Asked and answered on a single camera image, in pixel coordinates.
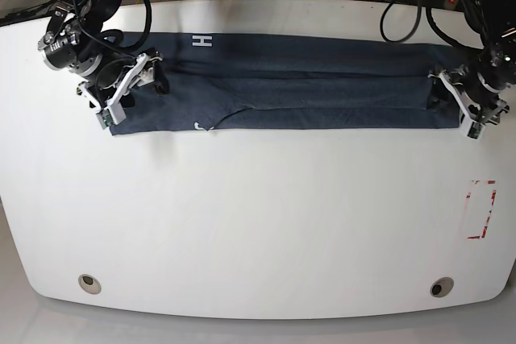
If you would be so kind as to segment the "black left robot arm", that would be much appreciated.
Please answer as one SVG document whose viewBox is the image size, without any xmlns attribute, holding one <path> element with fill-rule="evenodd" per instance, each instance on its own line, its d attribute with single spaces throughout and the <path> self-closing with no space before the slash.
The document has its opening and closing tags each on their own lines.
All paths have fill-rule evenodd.
<svg viewBox="0 0 516 344">
<path fill-rule="evenodd" d="M 467 26 L 475 32 L 481 46 L 462 44 L 443 31 L 435 21 L 431 3 L 415 0 L 416 15 L 409 32 L 398 39 L 385 34 L 386 14 L 381 16 L 381 38 L 389 44 L 404 44 L 412 38 L 425 19 L 431 30 L 456 54 L 452 68 L 437 68 L 444 80 L 466 95 L 476 111 L 492 113 L 505 110 L 501 94 L 515 85 L 515 0 L 459 0 Z"/>
</svg>

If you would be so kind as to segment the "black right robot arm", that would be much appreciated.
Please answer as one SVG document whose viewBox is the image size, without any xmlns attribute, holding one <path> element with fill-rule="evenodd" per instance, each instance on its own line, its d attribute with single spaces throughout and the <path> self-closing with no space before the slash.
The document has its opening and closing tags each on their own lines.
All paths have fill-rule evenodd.
<svg viewBox="0 0 516 344">
<path fill-rule="evenodd" d="M 51 69 L 66 68 L 82 78 L 77 92 L 91 93 L 101 107 L 123 77 L 136 66 L 139 54 L 149 55 L 149 61 L 140 71 L 145 84 L 159 95 L 169 92 L 169 83 L 159 64 L 157 50 L 145 49 L 152 26 L 150 0 L 145 6 L 144 29 L 139 38 L 124 45 L 124 34 L 118 29 L 104 29 L 122 0 L 58 0 L 38 49 Z"/>
</svg>

